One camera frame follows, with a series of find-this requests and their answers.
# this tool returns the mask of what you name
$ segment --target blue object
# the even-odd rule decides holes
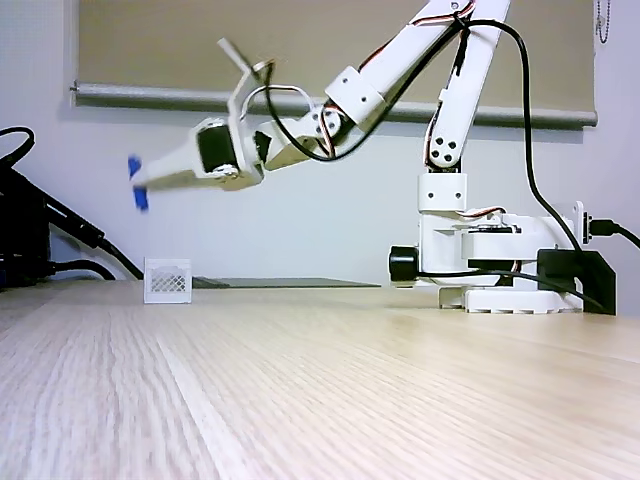
[[[133,178],[141,168],[142,162],[140,159],[135,155],[131,155],[129,157],[129,179]],[[133,187],[133,199],[138,210],[143,212],[149,210],[149,199],[147,198],[147,189],[145,187]]]

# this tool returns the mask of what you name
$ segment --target small white crate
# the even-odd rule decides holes
[[[145,258],[144,303],[191,303],[191,260]]]

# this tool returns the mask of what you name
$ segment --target blind bar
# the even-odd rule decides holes
[[[126,85],[107,85],[99,83],[76,82],[71,90],[75,92],[77,105],[155,108],[187,111],[226,111],[229,92],[209,92],[181,90],[176,88],[135,87]],[[274,103],[283,115],[302,115],[308,106],[304,99],[295,95],[273,95]],[[324,99],[315,99],[321,103]],[[399,102],[388,116],[395,122],[428,121],[435,112],[436,105]],[[257,95],[253,113],[266,113],[266,102]],[[595,127],[598,124],[596,112],[574,112],[561,110],[534,109],[532,111],[534,128],[553,130],[580,130]],[[476,114],[477,125],[521,127],[522,110],[519,108],[480,107]]]

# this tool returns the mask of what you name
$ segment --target wooden table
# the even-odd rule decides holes
[[[634,320],[141,287],[0,294],[1,478],[640,478]]]

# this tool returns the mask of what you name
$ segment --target robotic arm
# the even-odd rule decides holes
[[[540,251],[572,247],[551,217],[511,215],[497,207],[467,211],[467,176],[461,158],[500,30],[474,26],[458,35],[461,29],[456,23],[472,16],[502,22],[509,4],[510,0],[466,0],[463,5],[431,0],[359,68],[343,70],[326,88],[324,104],[313,106],[300,119],[274,118],[257,129],[248,126],[246,110],[251,99],[265,90],[264,76],[271,65],[252,66],[223,39],[220,47],[242,73],[228,102],[228,119],[204,120],[181,148],[134,169],[132,184],[137,188],[204,184],[239,190],[262,182],[265,170],[293,165],[310,155],[325,152],[319,158],[330,160],[354,128],[365,133],[375,128],[418,65],[460,37],[451,76],[426,132],[425,172],[418,181],[419,241],[411,247],[392,247],[391,280],[404,286],[439,286],[441,307],[514,313],[582,310],[577,297],[539,290],[537,283],[522,278],[458,275],[478,268],[536,275]],[[291,87],[269,86],[270,91],[278,88]],[[565,223],[583,239],[582,204],[576,202],[561,213],[565,212]]]
[[[329,100],[324,105],[312,108],[301,119],[282,120],[284,126],[297,142],[318,153],[334,147],[334,143],[344,143],[354,127],[364,132],[370,130],[418,62],[436,46],[442,47],[443,38],[457,18],[473,15],[503,21],[510,3],[467,1],[465,6],[449,0],[428,2],[359,68],[350,66],[342,71],[326,88]],[[438,148],[425,151],[425,163],[436,170],[459,171],[499,36],[500,31],[490,27],[476,27],[471,35],[463,36],[460,50],[463,55],[456,59],[457,65],[440,94],[438,113],[429,126],[429,137],[443,142],[437,144]],[[132,178],[135,186],[205,183],[224,190],[239,190],[262,182],[264,170],[277,170],[308,159],[275,121],[255,130],[248,127],[248,103],[265,88],[255,73],[263,74],[268,65],[251,66],[225,39],[219,45],[242,73],[228,101],[228,119],[201,122],[181,148],[143,165]]]

